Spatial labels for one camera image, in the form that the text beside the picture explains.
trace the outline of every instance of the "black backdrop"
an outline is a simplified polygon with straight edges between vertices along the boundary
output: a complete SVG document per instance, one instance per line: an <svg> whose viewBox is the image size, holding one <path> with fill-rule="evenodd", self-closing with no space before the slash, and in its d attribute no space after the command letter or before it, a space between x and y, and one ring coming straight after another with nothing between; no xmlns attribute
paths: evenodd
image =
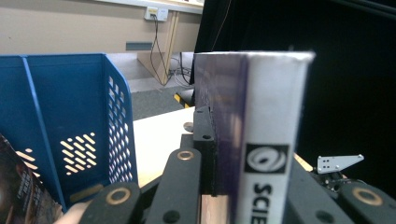
<svg viewBox="0 0 396 224"><path fill-rule="evenodd" d="M195 52L313 50L298 153L362 154L344 173L396 198L395 18L367 1L206 0Z"/></svg>

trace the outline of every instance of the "dark package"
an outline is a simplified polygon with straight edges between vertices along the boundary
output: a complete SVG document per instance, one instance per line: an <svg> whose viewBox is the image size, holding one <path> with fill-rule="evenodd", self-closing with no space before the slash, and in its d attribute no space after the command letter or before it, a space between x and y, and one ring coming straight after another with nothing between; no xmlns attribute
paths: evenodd
<svg viewBox="0 0 396 224"><path fill-rule="evenodd" d="M0 223L53 223L62 207L0 134Z"/></svg>

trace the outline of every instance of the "gray carpet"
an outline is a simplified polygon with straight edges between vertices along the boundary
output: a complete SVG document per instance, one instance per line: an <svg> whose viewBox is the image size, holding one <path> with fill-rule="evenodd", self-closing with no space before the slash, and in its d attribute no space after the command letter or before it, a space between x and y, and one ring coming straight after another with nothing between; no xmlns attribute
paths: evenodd
<svg viewBox="0 0 396 224"><path fill-rule="evenodd" d="M185 91L183 87L171 87L154 91L138 91L132 93L132 110L134 120L145 119L156 115L183 109L175 100L174 94Z"/></svg>

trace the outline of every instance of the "blue plastic basket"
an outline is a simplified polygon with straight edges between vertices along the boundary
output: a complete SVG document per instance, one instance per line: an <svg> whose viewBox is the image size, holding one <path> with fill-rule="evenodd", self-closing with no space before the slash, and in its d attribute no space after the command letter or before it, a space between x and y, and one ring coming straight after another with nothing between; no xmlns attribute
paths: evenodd
<svg viewBox="0 0 396 224"><path fill-rule="evenodd" d="M105 54L0 56L0 133L64 208L137 183L131 94Z"/></svg>

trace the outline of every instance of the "beige wall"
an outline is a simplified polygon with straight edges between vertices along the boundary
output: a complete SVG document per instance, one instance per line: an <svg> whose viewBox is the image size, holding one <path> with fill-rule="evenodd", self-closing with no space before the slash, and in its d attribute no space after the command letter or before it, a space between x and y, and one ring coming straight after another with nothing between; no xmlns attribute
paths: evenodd
<svg viewBox="0 0 396 224"><path fill-rule="evenodd" d="M1 0L0 54L125 52L127 41L154 39L154 22L144 13L144 7L89 0ZM193 50L200 19L183 14L178 32L186 36L177 36L177 50ZM160 46L170 38L170 23L170 16L159 23Z"/></svg>

